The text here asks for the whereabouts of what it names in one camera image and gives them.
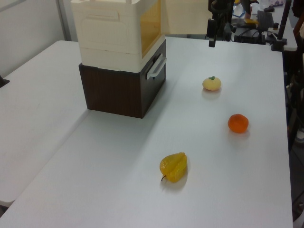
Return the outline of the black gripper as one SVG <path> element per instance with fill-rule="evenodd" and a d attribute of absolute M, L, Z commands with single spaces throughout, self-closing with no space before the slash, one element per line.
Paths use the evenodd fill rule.
<path fill-rule="evenodd" d="M 217 21 L 215 19 L 208 19 L 206 36 L 209 38 L 209 47 L 215 47 L 216 29 L 217 29 Z"/>

